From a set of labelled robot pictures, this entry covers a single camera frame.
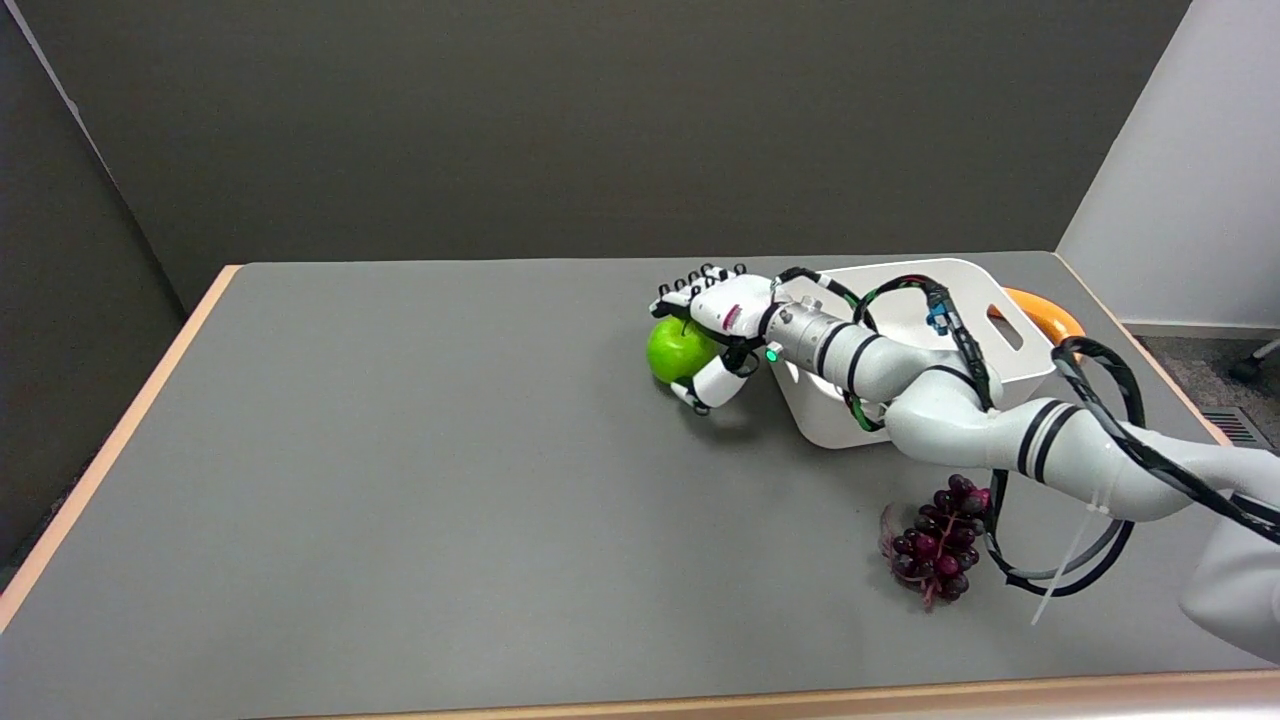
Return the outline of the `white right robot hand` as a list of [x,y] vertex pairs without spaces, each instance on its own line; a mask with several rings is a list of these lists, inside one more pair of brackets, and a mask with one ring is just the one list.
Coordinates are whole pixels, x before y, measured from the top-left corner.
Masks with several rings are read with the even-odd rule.
[[696,372],[669,382],[673,395],[705,416],[726,405],[759,368],[756,351],[765,346],[765,327],[777,309],[774,278],[755,275],[744,264],[710,263],[660,284],[649,313],[675,316],[719,346]]

